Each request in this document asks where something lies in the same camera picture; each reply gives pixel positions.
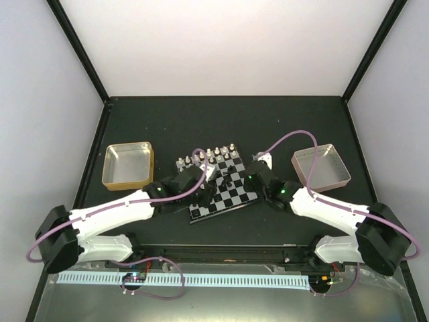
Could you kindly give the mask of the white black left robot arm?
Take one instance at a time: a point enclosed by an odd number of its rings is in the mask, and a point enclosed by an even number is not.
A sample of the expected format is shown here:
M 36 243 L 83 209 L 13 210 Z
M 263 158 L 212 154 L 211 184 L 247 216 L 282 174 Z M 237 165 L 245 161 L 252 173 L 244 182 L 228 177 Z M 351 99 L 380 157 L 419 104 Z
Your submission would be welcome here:
M 155 215 L 177 213 L 191 205 L 206 207 L 216 186 L 216 168 L 201 164 L 182 168 L 176 176 L 155 181 L 126 197 L 86 209 L 51 209 L 36 231 L 36 247 L 48 274 L 63 272 L 77 263 L 113 261 L 138 267 L 144 252 L 130 233 L 106 232 Z

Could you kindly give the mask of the pink rimmed metal tin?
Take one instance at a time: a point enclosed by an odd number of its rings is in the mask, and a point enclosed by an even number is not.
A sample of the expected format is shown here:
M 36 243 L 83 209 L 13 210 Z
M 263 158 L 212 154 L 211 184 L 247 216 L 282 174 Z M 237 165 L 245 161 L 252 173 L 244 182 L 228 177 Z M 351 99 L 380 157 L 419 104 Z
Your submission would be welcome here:
M 314 148 L 307 148 L 294 152 L 292 156 L 292 165 L 303 185 L 308 181 L 314 152 Z M 334 145 L 321 145 L 317 152 L 310 188 L 321 193 L 345 186 L 351 180 L 351 175 Z

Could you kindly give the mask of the right black frame post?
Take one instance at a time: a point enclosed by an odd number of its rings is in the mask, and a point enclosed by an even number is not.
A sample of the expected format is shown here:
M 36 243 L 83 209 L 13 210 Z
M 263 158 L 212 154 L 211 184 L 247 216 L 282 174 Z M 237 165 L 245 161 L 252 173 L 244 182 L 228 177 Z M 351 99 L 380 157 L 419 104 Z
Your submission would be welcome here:
M 371 66 L 371 63 L 376 57 L 385 39 L 389 35 L 392 27 L 394 26 L 395 22 L 397 21 L 398 17 L 400 16 L 407 2 L 408 2 L 407 0 L 392 1 L 391 5 L 389 6 L 389 9 L 387 10 L 387 13 L 385 14 L 382 22 L 377 28 L 377 31 L 374 37 L 372 38 L 356 71 L 354 72 L 350 82 L 348 83 L 342 95 L 342 100 L 345 103 L 348 103 L 351 100 L 353 94 L 357 90 L 357 87 L 359 86 L 367 70 Z

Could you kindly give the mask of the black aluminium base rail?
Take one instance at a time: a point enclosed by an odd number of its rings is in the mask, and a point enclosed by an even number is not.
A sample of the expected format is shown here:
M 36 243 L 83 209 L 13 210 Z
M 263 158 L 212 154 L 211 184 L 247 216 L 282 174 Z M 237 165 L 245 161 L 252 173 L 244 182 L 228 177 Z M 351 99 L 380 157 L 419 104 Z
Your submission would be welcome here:
M 309 245 L 196 245 L 196 244 L 139 244 L 135 252 L 124 260 L 136 261 L 162 256 L 178 264 L 272 264 L 301 271 L 332 270 L 314 254 Z

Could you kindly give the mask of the black frame post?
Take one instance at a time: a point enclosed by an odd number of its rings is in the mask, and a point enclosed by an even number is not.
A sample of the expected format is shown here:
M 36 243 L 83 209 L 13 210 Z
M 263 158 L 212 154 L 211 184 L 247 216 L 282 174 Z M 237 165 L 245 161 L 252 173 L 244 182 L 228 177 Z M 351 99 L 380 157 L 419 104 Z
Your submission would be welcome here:
M 356 71 L 354 72 L 350 82 L 348 83 L 342 95 L 342 100 L 345 103 L 348 103 L 351 100 L 353 94 L 357 90 L 357 87 L 359 86 L 367 70 L 371 66 L 371 63 L 376 57 L 385 39 L 389 35 L 392 27 L 394 26 L 395 22 L 397 21 L 398 17 L 400 16 L 407 2 L 408 2 L 407 0 L 392 1 L 391 5 L 389 6 L 389 9 L 387 10 L 387 13 L 385 14 L 382 22 L 377 28 L 377 31 L 374 37 L 372 38 Z
M 64 35 L 69 41 L 72 49 L 78 57 L 82 67 L 84 68 L 87 76 L 89 77 L 93 87 L 95 88 L 98 96 L 102 102 L 109 100 L 109 95 L 103 86 L 99 75 L 97 74 L 76 30 L 74 29 L 72 22 L 70 21 L 65 9 L 63 8 L 61 1 L 59 0 L 46 0 L 51 12 L 54 14 L 57 22 L 59 23 Z

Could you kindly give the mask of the left black frame post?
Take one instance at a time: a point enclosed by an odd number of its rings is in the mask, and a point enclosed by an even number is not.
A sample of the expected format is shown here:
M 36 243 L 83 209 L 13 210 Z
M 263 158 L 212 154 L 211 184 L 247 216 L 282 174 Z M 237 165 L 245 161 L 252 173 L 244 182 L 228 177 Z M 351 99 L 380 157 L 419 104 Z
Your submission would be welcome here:
M 61 1 L 59 0 L 46 0 L 51 12 L 54 14 L 57 22 L 59 23 L 64 35 L 69 41 L 72 49 L 78 57 L 82 67 L 84 68 L 87 76 L 89 77 L 93 87 L 95 88 L 98 96 L 102 102 L 109 100 L 109 95 L 103 86 L 99 75 L 97 74 L 76 30 L 74 29 L 72 22 L 70 21 L 65 9 L 63 8 Z

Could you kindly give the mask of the black white chessboard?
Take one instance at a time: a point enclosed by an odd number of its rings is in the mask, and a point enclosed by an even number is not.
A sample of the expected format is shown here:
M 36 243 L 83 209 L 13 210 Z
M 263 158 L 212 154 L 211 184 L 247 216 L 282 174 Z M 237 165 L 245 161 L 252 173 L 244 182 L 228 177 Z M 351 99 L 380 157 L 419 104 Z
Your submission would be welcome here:
M 235 170 L 232 173 L 231 177 L 233 179 L 232 185 L 229 188 L 224 188 L 221 186 L 217 186 L 216 193 L 214 195 L 213 200 L 211 201 L 208 207 L 199 207 L 197 205 L 189 206 L 190 213 L 190 222 L 197 223 L 199 221 L 220 215 L 222 213 L 226 213 L 228 211 L 232 211 L 234 209 L 238 209 L 240 207 L 245 207 L 251 203 L 256 202 L 257 194 L 254 192 L 246 192 L 244 189 L 244 178 L 245 178 L 245 165 L 242 161 L 242 158 L 237 150 L 235 145 L 235 151 L 230 152 L 229 146 L 223 146 L 219 148 L 220 154 L 215 154 L 215 148 L 211 150 L 212 157 L 208 158 L 206 153 L 204 160 L 199 158 L 199 153 L 193 155 L 192 157 L 186 156 L 182 158 L 184 160 L 184 165 L 181 166 L 178 163 L 178 159 L 175 161 L 176 168 L 179 170 L 183 167 L 189 167 L 192 165 L 200 166 L 204 164 L 206 160 L 210 164 L 213 164 L 217 168 L 218 171 L 224 172 L 228 166 L 234 166 Z M 224 159 L 224 155 L 229 154 L 229 160 Z M 198 217 L 192 216 L 192 211 L 197 209 L 199 211 Z

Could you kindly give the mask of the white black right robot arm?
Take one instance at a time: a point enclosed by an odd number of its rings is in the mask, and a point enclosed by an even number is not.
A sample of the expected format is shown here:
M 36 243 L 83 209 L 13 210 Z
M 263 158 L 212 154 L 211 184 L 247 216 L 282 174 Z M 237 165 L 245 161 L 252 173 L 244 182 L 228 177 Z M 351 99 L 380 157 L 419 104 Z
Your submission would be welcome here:
M 393 211 L 383 203 L 370 206 L 345 203 L 279 179 L 264 161 L 245 169 L 244 187 L 276 211 L 306 217 L 342 231 L 342 236 L 317 237 L 304 260 L 312 270 L 334 262 L 356 262 L 391 276 L 412 241 Z

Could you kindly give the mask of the gold rimmed metal tin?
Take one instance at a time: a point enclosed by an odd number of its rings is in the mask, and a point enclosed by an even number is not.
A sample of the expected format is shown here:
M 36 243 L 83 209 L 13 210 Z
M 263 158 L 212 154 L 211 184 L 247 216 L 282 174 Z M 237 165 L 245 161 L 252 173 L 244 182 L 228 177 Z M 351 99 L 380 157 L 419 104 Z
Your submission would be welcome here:
M 154 179 L 154 150 L 150 142 L 107 146 L 102 184 L 109 191 L 142 189 Z

